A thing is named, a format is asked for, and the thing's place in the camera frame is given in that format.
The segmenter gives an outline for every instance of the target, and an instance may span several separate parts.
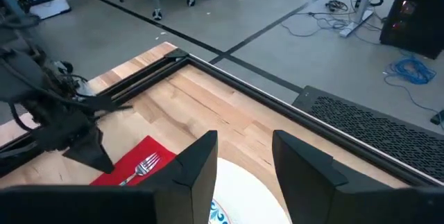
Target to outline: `perforated metal panel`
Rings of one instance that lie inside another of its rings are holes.
[[[444,136],[306,87],[293,103],[297,108],[444,181]]]

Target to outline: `blue pattern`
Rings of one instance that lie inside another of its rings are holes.
[[[218,208],[218,205],[212,201],[210,207],[210,220],[218,220],[220,224],[229,224],[228,218],[225,218],[225,214]]]

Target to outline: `gray floor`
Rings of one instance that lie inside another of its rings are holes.
[[[153,10],[151,0],[109,1],[146,17],[150,17]],[[161,1],[162,24],[227,51],[311,0],[198,0],[193,8],[188,8],[185,0]],[[303,12],[325,11],[327,1],[319,0]],[[377,8],[378,15],[386,16],[392,1],[386,0]],[[69,4],[72,7],[70,13],[45,20],[38,31],[50,46],[52,58],[72,62],[76,72],[87,78],[100,75],[163,41],[204,60],[216,57],[216,54],[180,37],[162,34],[164,30],[99,0],[69,0]],[[375,18],[369,23],[380,26]],[[294,15],[283,24],[298,34],[316,30],[316,22],[306,15]],[[377,42],[379,38],[378,32],[365,28],[357,31],[357,35],[371,42]],[[278,25],[240,48],[233,56],[299,87],[311,85],[403,121],[443,132],[429,122],[433,113],[413,105],[402,89],[384,83],[386,66],[401,57],[400,51],[393,47],[369,44],[355,36],[344,39],[334,31],[294,37]],[[423,60],[438,72],[428,85],[393,81],[406,85],[417,102],[441,110],[444,77],[439,67],[442,67],[443,59],[441,56],[435,61]],[[298,95],[229,60],[222,60],[216,66],[288,103]]]

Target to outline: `blue cable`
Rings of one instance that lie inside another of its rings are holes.
[[[442,120],[441,116],[437,110],[422,106],[419,103],[417,103],[413,99],[413,96],[411,95],[411,93],[410,93],[409,89],[407,89],[407,87],[405,87],[403,85],[395,85],[395,84],[387,81],[388,78],[398,77],[403,80],[409,81],[410,83],[412,83],[414,85],[426,85],[427,83],[432,81],[432,79],[436,76],[436,71],[427,68],[421,61],[416,59],[413,56],[413,54],[405,55],[404,57],[405,57],[404,59],[393,62],[388,66],[388,71],[386,69],[386,72],[388,75],[384,77],[384,82],[387,85],[404,89],[407,92],[407,94],[409,95],[409,98],[414,105],[420,107],[421,109],[429,110],[429,111],[437,114],[439,117],[439,122],[440,122],[439,125],[440,125],[441,129],[444,130],[444,126],[441,121]]]

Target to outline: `wooden tabletop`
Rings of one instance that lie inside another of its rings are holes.
[[[174,50],[163,43],[89,84],[99,92]],[[133,110],[116,112],[99,121],[103,145],[113,162],[118,161],[146,135],[174,153],[180,153],[208,130],[218,130],[219,157],[244,167],[261,180],[286,209],[275,176],[271,141],[273,130],[285,130],[332,155],[339,162],[391,187],[407,185],[288,120],[195,67],[174,73],[129,102]],[[31,118],[22,116],[31,124]],[[10,122],[0,126],[0,145],[23,131]],[[89,184],[99,171],[62,157],[44,153],[0,179],[0,187],[16,184]]]

